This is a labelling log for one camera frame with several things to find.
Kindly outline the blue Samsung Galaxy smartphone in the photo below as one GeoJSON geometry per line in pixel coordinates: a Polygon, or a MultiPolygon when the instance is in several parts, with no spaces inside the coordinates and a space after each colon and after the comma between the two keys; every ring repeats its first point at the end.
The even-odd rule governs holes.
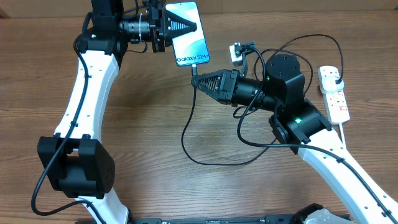
{"type": "Polygon", "coordinates": [[[175,61],[179,67],[203,64],[210,61],[208,46],[195,1],[165,5],[165,9],[197,24],[197,30],[172,39],[175,61]]]}

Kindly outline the white charger plug adapter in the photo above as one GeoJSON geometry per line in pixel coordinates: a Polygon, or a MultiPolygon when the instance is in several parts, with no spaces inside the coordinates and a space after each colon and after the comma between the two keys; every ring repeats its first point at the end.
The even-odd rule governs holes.
{"type": "Polygon", "coordinates": [[[330,94],[343,90],[345,83],[338,77],[321,77],[320,90],[323,94],[330,94]]]}

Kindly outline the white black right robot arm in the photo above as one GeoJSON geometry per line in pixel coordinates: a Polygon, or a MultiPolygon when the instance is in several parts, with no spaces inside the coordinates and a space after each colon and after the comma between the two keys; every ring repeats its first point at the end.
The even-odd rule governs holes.
{"type": "Polygon", "coordinates": [[[357,223],[397,223],[397,202],[356,162],[327,118],[304,97],[305,78],[293,55],[279,54],[265,64],[263,81],[238,70],[192,77],[193,87],[226,105],[274,112],[269,118],[277,147],[288,147],[313,167],[357,223]]]}

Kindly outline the white power strip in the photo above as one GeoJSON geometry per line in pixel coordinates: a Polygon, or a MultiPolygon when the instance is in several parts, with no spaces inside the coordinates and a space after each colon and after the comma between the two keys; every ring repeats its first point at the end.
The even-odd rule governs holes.
{"type": "MultiPolygon", "coordinates": [[[[321,77],[338,77],[339,71],[336,67],[325,65],[318,69],[319,82],[321,77]]],[[[326,114],[331,124],[342,124],[350,120],[348,105],[346,102],[344,91],[337,91],[330,94],[323,94],[326,114]]]]}

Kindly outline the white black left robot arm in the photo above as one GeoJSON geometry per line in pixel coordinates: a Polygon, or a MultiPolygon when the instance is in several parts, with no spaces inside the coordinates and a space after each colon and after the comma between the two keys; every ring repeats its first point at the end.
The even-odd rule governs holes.
{"type": "Polygon", "coordinates": [[[109,92],[129,44],[162,52],[200,34],[193,1],[142,1],[130,10],[122,1],[92,2],[73,43],[78,72],[68,106],[53,136],[39,139],[37,152],[44,167],[41,178],[72,205],[84,205],[95,223],[133,222],[113,187],[115,163],[101,141],[109,92]]]}

